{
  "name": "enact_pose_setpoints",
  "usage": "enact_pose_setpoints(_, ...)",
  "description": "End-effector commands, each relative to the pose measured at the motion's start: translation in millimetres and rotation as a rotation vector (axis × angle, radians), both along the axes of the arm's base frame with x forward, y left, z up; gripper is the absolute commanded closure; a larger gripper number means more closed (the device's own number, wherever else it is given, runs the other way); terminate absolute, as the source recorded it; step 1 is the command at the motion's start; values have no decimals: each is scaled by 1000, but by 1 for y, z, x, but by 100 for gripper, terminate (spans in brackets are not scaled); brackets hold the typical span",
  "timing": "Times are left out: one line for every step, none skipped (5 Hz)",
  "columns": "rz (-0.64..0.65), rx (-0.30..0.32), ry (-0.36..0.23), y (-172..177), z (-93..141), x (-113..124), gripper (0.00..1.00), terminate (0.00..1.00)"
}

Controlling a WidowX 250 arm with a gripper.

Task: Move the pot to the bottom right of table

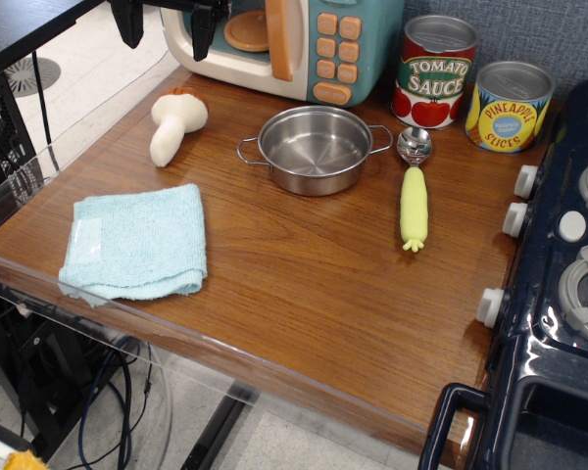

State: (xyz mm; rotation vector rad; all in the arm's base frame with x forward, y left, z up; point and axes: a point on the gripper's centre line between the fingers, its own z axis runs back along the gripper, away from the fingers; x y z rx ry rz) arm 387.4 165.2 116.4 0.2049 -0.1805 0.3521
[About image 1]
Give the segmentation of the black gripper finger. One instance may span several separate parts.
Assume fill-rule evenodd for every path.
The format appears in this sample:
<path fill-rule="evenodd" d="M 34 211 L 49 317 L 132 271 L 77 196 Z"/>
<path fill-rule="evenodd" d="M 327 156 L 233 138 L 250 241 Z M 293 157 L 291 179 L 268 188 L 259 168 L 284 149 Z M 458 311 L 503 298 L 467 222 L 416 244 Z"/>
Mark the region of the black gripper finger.
<path fill-rule="evenodd" d="M 213 42 L 218 14 L 212 4 L 196 4 L 191 15 L 193 59 L 204 60 Z"/>
<path fill-rule="evenodd" d="M 143 37 L 143 5 L 135 0 L 111 0 L 111 10 L 122 41 L 131 49 Z"/>

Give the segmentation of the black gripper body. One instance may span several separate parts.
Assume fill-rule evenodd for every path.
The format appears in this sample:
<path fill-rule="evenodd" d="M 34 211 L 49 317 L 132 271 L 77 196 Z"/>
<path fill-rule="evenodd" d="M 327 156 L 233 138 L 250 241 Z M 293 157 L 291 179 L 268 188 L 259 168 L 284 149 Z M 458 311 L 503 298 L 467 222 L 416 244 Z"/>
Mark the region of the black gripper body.
<path fill-rule="evenodd" d="M 205 11 L 208 14 L 229 14 L 231 10 L 231 2 L 226 0 L 136 0 L 127 1 L 126 10 L 131 14 L 133 11 L 138 11 L 142 5 L 192 13 Z"/>

